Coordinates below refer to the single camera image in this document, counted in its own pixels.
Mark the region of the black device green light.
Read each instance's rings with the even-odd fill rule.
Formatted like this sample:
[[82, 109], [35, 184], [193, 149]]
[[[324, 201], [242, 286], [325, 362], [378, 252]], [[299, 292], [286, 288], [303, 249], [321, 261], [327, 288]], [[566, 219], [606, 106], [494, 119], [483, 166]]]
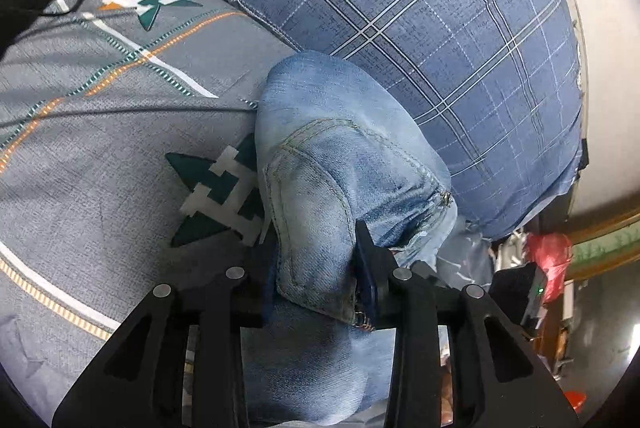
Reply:
[[506, 317], [526, 332], [538, 330], [548, 278], [536, 262], [495, 273], [489, 296]]

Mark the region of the red plastic bag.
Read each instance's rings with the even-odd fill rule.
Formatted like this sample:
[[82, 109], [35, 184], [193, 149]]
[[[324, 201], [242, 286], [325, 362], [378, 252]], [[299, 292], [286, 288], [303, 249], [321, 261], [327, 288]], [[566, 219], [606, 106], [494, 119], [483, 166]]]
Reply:
[[573, 259], [572, 243], [561, 233], [529, 233], [525, 243], [526, 259], [544, 271], [547, 284], [542, 302], [548, 304], [564, 292], [566, 271]]

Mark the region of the faded blue denim jeans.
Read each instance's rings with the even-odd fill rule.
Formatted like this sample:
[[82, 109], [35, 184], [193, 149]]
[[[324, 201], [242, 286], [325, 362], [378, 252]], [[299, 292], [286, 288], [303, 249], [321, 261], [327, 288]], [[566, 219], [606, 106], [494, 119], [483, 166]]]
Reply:
[[434, 264], [458, 216], [449, 171], [378, 82], [314, 51], [270, 70], [255, 143], [279, 250], [272, 317], [242, 335], [248, 418], [334, 425], [392, 376], [395, 334], [369, 330], [352, 274], [356, 224], [402, 266]]

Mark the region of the grey patterned bed sheet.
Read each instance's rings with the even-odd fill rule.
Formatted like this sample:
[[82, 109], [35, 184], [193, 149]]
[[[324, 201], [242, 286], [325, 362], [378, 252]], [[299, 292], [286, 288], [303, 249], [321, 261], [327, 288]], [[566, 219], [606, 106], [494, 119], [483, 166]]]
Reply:
[[45, 423], [155, 284], [256, 242], [257, 102], [291, 54], [224, 0], [71, 2], [1, 61], [1, 366]]

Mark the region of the blue plaid pillow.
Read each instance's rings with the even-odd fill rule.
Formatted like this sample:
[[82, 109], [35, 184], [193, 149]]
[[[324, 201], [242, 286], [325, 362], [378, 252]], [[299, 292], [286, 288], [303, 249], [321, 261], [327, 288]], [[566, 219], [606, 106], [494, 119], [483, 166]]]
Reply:
[[236, 0], [297, 50], [366, 70], [446, 162], [461, 213], [498, 238], [578, 175], [578, 47], [565, 0]]

